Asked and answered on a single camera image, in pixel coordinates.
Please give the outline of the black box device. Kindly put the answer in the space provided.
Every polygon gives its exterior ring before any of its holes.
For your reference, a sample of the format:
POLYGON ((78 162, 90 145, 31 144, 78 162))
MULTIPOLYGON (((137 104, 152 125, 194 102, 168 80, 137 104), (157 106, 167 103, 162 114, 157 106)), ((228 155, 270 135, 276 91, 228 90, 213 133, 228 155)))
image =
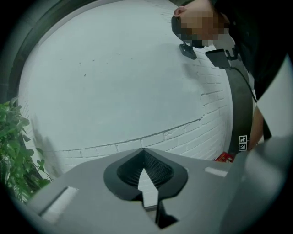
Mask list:
POLYGON ((219 69, 229 69, 230 64, 230 52, 224 49, 216 49, 205 52, 207 58, 211 61, 214 67, 219 69))

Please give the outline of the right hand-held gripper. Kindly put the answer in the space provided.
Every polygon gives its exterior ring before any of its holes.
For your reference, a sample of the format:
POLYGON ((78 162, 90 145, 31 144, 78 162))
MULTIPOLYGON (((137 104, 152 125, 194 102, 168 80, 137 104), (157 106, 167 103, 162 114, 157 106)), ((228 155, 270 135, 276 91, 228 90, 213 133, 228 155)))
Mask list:
POLYGON ((246 151, 247 150, 248 139, 247 135, 239 136, 239 151, 246 151))

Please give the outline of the red fire extinguisher box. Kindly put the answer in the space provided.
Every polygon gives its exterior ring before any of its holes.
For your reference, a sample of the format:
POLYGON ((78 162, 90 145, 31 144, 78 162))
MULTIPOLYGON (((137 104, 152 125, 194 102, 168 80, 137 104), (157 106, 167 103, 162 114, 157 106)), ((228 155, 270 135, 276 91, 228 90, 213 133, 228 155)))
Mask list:
POLYGON ((214 161, 233 163, 236 154, 229 154, 227 152, 222 152, 214 161))

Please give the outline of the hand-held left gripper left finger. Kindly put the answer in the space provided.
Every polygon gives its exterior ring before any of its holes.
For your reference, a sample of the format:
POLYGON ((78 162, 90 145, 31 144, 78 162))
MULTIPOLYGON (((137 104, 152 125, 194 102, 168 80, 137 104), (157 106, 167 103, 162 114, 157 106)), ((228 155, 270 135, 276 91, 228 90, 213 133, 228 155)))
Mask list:
POLYGON ((37 192, 27 206, 59 234, 155 234, 158 226, 141 201, 125 201, 105 185, 103 174, 125 152, 81 163, 37 192))

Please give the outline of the green leafy plant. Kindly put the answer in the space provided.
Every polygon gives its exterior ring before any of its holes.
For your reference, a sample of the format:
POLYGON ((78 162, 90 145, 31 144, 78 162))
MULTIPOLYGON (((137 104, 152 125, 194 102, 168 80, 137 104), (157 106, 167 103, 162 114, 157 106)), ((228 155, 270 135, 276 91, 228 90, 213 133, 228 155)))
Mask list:
POLYGON ((0 185, 14 199, 27 203, 53 180, 45 172, 45 160, 33 161, 35 150, 26 147, 31 139, 25 128, 30 122, 21 114, 18 97, 0 103, 0 185))

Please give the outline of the person's right forearm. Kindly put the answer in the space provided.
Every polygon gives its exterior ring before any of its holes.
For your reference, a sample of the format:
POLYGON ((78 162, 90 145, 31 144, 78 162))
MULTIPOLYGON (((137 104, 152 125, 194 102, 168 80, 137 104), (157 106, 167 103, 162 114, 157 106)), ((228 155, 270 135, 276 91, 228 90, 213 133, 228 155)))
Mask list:
POLYGON ((264 118, 258 106, 255 107, 250 131, 248 150, 253 149, 263 136, 264 118))

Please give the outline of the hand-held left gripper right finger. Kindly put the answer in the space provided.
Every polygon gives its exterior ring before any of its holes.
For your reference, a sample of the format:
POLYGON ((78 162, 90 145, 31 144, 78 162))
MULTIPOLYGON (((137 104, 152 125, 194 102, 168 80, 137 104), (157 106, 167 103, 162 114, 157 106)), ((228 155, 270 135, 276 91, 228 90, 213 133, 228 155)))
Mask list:
POLYGON ((225 212, 239 183, 239 160, 232 163, 144 150, 159 181, 156 227, 144 234, 225 234, 225 212))

